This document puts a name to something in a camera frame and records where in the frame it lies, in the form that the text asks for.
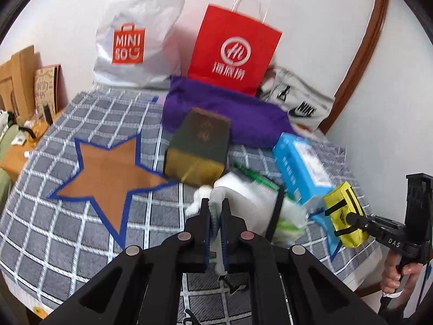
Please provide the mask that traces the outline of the person's right hand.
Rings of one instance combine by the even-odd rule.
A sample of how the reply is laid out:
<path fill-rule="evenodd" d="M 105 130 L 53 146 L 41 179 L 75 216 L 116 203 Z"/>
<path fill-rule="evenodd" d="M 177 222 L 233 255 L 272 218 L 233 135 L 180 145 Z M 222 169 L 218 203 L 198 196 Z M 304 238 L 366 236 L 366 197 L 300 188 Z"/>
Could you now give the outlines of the person's right hand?
<path fill-rule="evenodd" d="M 385 259 L 385 268 L 380 282 L 381 290 L 386 294 L 393 294 L 400 286 L 401 276 L 408 276 L 409 278 L 404 286 L 401 297 L 411 296 L 424 266 L 421 263 L 410 263 L 404 266 L 401 271 L 397 271 L 396 267 L 398 264 L 399 255 L 389 250 Z"/>

